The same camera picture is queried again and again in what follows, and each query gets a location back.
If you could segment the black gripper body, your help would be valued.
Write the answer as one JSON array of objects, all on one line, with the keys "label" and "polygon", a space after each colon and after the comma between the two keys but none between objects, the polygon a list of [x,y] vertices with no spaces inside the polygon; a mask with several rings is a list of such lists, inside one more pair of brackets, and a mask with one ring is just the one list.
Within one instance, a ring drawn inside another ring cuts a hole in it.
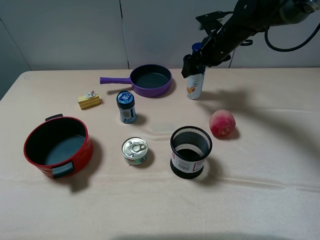
[{"label": "black gripper body", "polygon": [[231,59],[230,53],[240,45],[240,39],[227,29],[220,29],[203,40],[197,63],[199,66],[215,67]]}]

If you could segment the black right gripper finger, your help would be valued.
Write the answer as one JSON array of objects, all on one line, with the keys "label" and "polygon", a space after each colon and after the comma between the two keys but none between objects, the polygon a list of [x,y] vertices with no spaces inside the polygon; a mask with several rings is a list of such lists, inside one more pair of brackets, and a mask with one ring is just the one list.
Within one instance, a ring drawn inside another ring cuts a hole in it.
[{"label": "black right gripper finger", "polygon": [[204,74],[206,71],[206,66],[205,65],[200,65],[197,67],[197,71],[199,74]]}]

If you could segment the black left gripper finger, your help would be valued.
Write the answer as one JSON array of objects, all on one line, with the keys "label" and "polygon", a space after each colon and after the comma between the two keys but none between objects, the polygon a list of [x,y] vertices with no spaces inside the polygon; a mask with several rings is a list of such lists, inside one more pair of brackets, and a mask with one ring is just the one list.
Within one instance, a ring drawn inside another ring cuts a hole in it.
[{"label": "black left gripper finger", "polygon": [[181,74],[184,78],[198,74],[197,58],[191,54],[183,57],[183,68]]}]

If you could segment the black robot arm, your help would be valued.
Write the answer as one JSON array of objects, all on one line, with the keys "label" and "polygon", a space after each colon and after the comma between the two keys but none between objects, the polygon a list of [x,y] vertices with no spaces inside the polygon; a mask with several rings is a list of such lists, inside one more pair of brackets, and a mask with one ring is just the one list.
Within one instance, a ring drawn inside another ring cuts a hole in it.
[{"label": "black robot arm", "polygon": [[277,52],[296,51],[308,44],[318,33],[317,26],[301,44],[291,48],[275,47],[269,41],[271,27],[295,25],[320,9],[318,0],[239,0],[232,11],[215,11],[197,16],[201,30],[207,33],[200,49],[183,58],[181,74],[188,78],[199,73],[201,67],[216,67],[231,59],[238,46],[250,46],[249,39],[264,34],[267,46]]}]

